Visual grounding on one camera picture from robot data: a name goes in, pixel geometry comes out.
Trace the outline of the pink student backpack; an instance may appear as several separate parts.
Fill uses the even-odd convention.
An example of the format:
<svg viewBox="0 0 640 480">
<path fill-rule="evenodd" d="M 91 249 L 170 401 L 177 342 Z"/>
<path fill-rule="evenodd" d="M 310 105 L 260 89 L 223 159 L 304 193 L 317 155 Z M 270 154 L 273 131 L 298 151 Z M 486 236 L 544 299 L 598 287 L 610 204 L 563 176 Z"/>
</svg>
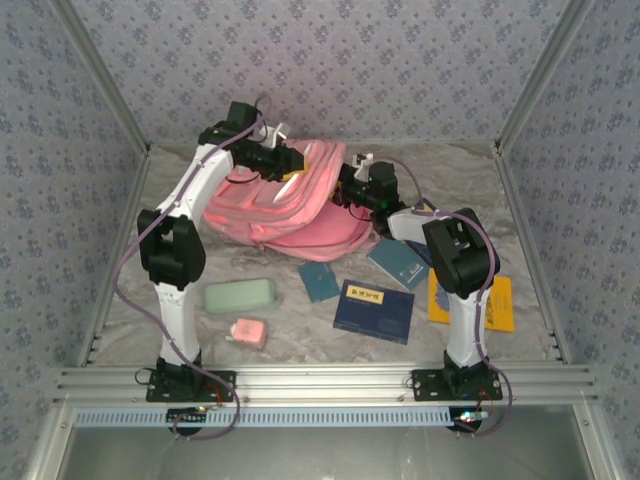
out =
<svg viewBox="0 0 640 480">
<path fill-rule="evenodd" d="M 305 155 L 307 170 L 286 182 L 268 182 L 236 167 L 215 190 L 202 222 L 248 246 L 315 262 L 330 262 L 378 240 L 364 207 L 334 204 L 346 153 L 342 142 L 287 140 Z"/>
</svg>

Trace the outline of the teal notebook with white label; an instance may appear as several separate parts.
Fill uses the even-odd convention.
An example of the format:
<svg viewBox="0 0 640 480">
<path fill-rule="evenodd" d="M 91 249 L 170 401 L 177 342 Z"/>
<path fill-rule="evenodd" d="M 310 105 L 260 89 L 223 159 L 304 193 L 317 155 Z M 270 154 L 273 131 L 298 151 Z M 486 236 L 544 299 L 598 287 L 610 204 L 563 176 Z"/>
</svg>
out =
<svg viewBox="0 0 640 480">
<path fill-rule="evenodd" d="M 429 275 L 427 263 L 396 240 L 382 239 L 367 258 L 407 291 L 413 291 Z"/>
</svg>

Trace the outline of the small square teal notebook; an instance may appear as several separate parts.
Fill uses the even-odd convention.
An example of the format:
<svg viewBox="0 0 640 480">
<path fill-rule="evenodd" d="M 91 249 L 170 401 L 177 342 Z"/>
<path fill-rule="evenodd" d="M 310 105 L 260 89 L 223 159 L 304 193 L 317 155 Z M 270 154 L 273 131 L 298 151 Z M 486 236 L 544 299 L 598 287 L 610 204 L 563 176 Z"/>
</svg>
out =
<svg viewBox="0 0 640 480">
<path fill-rule="evenodd" d="M 329 263 L 308 262 L 298 267 L 312 303 L 319 303 L 340 294 L 336 276 Z"/>
</svg>

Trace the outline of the mint green pencil case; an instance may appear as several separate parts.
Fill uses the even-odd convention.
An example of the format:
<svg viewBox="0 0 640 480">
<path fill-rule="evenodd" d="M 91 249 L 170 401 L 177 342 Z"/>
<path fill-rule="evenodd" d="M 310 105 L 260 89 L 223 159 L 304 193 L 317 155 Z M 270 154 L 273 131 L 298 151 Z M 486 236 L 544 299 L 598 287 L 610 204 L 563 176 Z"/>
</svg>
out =
<svg viewBox="0 0 640 480">
<path fill-rule="evenodd" d="M 203 291 L 203 309 L 212 315 L 261 308 L 275 300 L 275 286 L 265 278 L 212 284 Z"/>
</svg>

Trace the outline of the navy book wide yellow label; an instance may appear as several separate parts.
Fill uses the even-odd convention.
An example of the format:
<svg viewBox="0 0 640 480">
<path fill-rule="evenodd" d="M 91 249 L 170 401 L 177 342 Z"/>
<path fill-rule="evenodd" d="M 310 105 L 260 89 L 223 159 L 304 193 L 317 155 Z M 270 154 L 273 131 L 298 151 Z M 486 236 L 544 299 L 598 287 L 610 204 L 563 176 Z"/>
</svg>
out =
<svg viewBox="0 0 640 480">
<path fill-rule="evenodd" d="M 333 327 L 406 345 L 413 305 L 412 293 L 345 280 Z"/>
</svg>

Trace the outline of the small pink box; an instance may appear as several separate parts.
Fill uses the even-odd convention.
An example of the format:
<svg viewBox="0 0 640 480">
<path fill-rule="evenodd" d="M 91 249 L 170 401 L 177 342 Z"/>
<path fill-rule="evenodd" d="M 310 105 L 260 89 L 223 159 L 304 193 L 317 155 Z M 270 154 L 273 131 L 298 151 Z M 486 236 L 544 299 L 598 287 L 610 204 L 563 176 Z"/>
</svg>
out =
<svg viewBox="0 0 640 480">
<path fill-rule="evenodd" d="M 234 322 L 226 340 L 256 350 L 264 348 L 267 339 L 267 327 L 263 321 L 239 318 Z"/>
</svg>

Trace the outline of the yellow book with blue picture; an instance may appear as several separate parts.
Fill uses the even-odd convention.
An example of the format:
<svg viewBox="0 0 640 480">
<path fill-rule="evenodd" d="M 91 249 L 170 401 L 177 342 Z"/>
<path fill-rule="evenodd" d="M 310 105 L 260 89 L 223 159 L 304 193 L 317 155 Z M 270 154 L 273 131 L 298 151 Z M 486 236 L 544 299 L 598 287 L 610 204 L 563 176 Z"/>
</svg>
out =
<svg viewBox="0 0 640 480">
<path fill-rule="evenodd" d="M 450 323 L 448 294 L 433 271 L 428 276 L 427 319 L 434 323 Z M 512 280 L 509 277 L 494 278 L 487 303 L 485 327 L 492 331 L 515 332 Z"/>
</svg>

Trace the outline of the small black controller board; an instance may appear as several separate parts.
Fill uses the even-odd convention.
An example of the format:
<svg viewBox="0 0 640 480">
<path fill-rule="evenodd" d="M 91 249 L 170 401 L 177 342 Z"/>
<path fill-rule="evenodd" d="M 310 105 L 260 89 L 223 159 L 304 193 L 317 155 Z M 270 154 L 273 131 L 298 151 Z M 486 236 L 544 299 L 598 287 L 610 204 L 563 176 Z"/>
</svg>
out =
<svg viewBox="0 0 640 480">
<path fill-rule="evenodd" d="M 167 424 L 204 424 L 207 410 L 204 407 L 170 408 L 165 414 Z"/>
<path fill-rule="evenodd" d="M 448 429 L 454 432 L 475 434 L 489 413 L 482 409 L 452 407 L 449 409 L 452 424 Z"/>
</svg>

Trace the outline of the aluminium side rail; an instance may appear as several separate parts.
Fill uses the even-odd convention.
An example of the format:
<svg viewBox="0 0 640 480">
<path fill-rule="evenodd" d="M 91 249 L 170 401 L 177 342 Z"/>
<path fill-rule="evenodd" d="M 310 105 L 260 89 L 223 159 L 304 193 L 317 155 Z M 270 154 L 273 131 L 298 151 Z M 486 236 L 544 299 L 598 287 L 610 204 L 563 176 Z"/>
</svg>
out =
<svg viewBox="0 0 640 480">
<path fill-rule="evenodd" d="M 116 270 L 116 266 L 126 249 L 129 240 L 133 219 L 135 216 L 135 208 L 140 200 L 150 161 L 149 154 L 145 153 L 141 156 L 136 175 L 132 183 L 124 210 L 118 224 L 117 235 L 113 247 L 111 249 L 109 262 L 106 267 L 105 276 L 98 290 L 96 302 L 89 316 L 87 329 L 83 337 L 83 343 L 79 351 L 76 364 L 79 367 L 86 367 L 90 363 L 92 348 L 94 341 L 100 336 L 105 319 L 108 315 L 109 308 L 113 298 L 112 276 Z"/>
<path fill-rule="evenodd" d="M 549 283 L 545 276 L 544 267 L 539 256 L 529 222 L 526 218 L 525 208 L 519 196 L 515 178 L 508 160 L 500 150 L 496 151 L 496 167 L 520 238 L 523 254 L 531 276 L 543 320 L 547 329 L 551 332 L 551 336 L 556 342 L 555 350 L 557 351 L 557 358 L 564 364 L 572 364 L 573 358 L 564 335 L 561 318 L 558 314 Z"/>
</svg>

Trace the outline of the aluminium frame post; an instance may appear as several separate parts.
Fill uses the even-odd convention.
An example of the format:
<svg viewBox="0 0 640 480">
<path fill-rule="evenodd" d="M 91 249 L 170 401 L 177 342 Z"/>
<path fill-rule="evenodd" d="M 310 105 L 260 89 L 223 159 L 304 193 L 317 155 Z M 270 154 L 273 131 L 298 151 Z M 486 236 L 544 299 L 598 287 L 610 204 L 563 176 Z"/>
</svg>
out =
<svg viewBox="0 0 640 480">
<path fill-rule="evenodd" d="M 594 2 L 595 0 L 567 0 L 548 41 L 504 123 L 500 135 L 495 140 L 496 151 L 499 155 L 505 156 L 515 144 Z"/>
<path fill-rule="evenodd" d="M 80 55 L 125 137 L 139 154 L 146 155 L 149 144 L 71 0 L 47 0 L 47 3 Z"/>
</svg>

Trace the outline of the aluminium mounting rail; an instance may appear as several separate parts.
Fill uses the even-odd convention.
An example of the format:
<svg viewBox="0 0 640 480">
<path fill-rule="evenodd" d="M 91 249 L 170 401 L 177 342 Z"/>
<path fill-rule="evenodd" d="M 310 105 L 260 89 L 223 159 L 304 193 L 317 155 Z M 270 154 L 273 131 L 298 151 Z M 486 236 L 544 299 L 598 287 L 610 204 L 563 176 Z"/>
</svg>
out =
<svg viewBox="0 0 640 480">
<path fill-rule="evenodd" d="M 391 406 L 414 401 L 415 364 L 234 366 L 236 392 L 247 406 Z M 502 362 L 514 404 L 562 405 L 600 400 L 593 372 L 562 362 Z M 86 367 L 61 371 L 51 397 L 76 406 L 141 404 L 146 389 L 134 367 Z"/>
</svg>

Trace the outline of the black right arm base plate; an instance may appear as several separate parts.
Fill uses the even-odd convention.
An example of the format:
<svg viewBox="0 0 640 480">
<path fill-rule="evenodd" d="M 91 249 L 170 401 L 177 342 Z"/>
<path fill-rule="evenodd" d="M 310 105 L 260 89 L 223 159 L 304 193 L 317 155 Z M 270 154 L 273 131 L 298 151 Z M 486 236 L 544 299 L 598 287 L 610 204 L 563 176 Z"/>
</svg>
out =
<svg viewBox="0 0 640 480">
<path fill-rule="evenodd" d="M 411 372 L 416 401 L 477 401 L 504 398 L 498 375 L 491 370 L 463 374 L 446 369 L 418 369 Z"/>
</svg>

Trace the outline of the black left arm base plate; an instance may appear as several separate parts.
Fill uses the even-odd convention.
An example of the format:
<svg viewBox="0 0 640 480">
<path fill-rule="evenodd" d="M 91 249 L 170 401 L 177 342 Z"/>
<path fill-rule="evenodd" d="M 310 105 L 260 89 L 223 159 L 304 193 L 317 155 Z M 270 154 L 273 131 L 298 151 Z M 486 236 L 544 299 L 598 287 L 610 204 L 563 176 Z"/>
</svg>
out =
<svg viewBox="0 0 640 480">
<path fill-rule="evenodd" d="M 147 385 L 146 401 L 149 403 L 231 403 L 233 396 L 230 389 L 219 381 L 187 369 L 173 373 L 153 371 Z"/>
</svg>

